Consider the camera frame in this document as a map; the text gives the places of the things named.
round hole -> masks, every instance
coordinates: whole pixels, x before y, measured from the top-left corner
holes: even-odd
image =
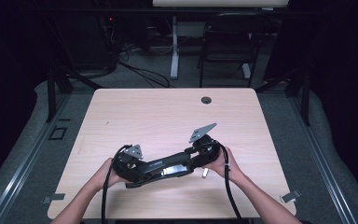
[[[201,98],[201,101],[202,101],[203,104],[208,105],[208,104],[211,103],[212,99],[211,99],[211,97],[204,96],[204,97]]]

wooden table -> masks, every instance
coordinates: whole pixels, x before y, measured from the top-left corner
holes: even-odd
[[[201,101],[207,96],[208,105]],[[62,174],[48,216],[55,218],[101,164],[126,144],[140,144],[144,161],[183,151],[195,129],[217,123],[209,135],[230,147],[241,169],[280,202],[289,192],[281,164],[256,94],[252,89],[116,89],[97,90],[90,102]],[[138,189],[123,183],[107,193],[106,217],[114,219],[231,218],[224,179],[202,169],[183,177],[154,182]],[[235,186],[233,197],[243,217],[257,212]],[[84,218],[101,217],[102,191]],[[294,203],[283,203],[296,213]]]

black mechanical device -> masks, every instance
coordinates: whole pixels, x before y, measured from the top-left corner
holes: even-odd
[[[216,123],[195,130],[189,140],[192,147],[155,161],[142,161],[143,155],[139,145],[124,146],[114,157],[112,168],[117,175],[131,182],[126,184],[128,189],[139,188],[166,178],[189,175],[194,169],[218,158],[222,145],[207,134],[214,126]]]

silver metal plate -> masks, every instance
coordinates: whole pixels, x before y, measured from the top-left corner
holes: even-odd
[[[172,175],[184,171],[187,171],[187,167],[183,165],[175,165],[162,170],[161,175]]]
[[[136,145],[133,147],[129,147],[127,149],[124,150],[124,153],[130,156],[135,157],[136,159],[143,159],[144,156],[142,155],[142,150],[141,150],[141,146]]]
[[[203,135],[205,135],[207,132],[209,132],[216,125],[217,125],[216,123],[213,123],[213,124],[207,125],[205,127],[198,128],[198,129],[194,130],[193,134],[190,137],[190,141],[188,141],[188,143],[193,143],[193,142],[199,140],[200,138],[202,138]]]

forearm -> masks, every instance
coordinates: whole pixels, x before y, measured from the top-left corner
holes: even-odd
[[[245,193],[265,223],[300,223],[285,207],[267,195],[242,172],[233,174],[230,180]]]
[[[80,223],[84,216],[84,213],[86,212],[87,207],[89,206],[91,199],[97,192],[98,190],[89,183],[83,186],[83,188],[81,188],[75,198],[62,210],[62,212],[60,212],[60,214],[51,223]]]

